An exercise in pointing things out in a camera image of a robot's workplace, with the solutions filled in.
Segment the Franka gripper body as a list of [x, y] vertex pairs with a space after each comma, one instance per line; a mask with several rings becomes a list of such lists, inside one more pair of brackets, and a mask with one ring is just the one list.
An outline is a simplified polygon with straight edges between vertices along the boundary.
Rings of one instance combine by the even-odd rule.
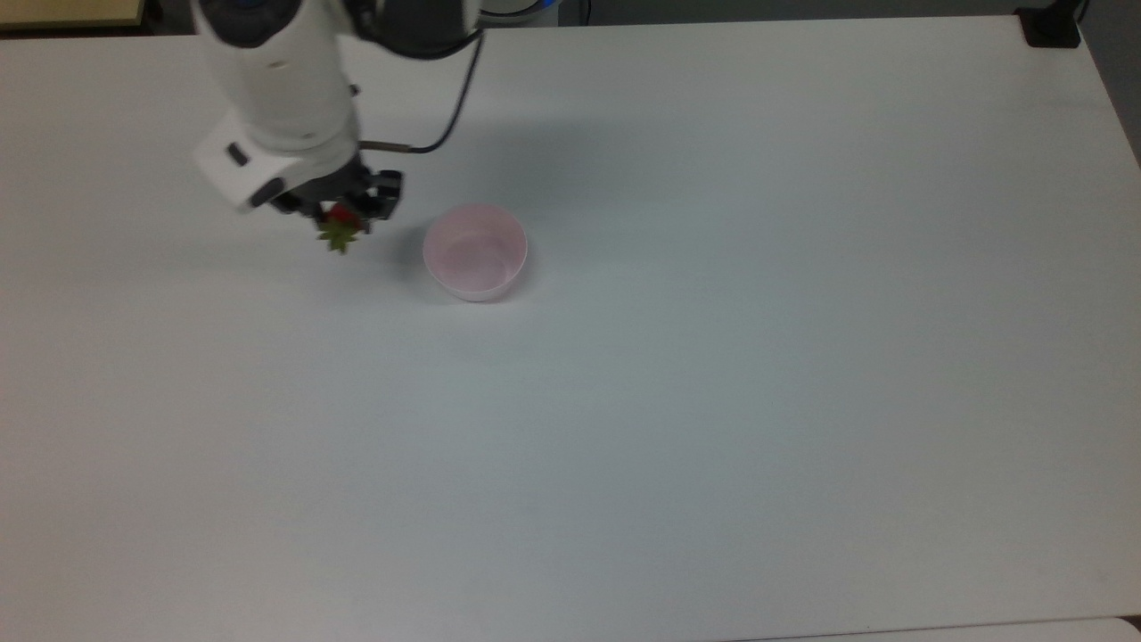
[[361, 178], [367, 166], [358, 135], [358, 117], [349, 115], [329, 141], [302, 151], [272, 151], [256, 141], [236, 112], [229, 112], [193, 159], [208, 182], [242, 214], [269, 206], [268, 201], [282, 192], [301, 188], [322, 200], [324, 216], [339, 203], [359, 217]]

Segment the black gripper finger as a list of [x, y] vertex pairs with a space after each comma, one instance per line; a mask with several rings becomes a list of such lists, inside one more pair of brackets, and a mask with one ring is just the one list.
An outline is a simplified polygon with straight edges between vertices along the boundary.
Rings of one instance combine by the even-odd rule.
[[399, 170], [371, 171], [365, 168], [361, 186], [361, 219], [363, 224], [387, 222], [402, 200], [404, 172]]
[[314, 198], [310, 193], [301, 190], [301, 188], [282, 192], [269, 200], [268, 204], [278, 210], [281, 214], [302, 216], [310, 220], [324, 219], [322, 200]]

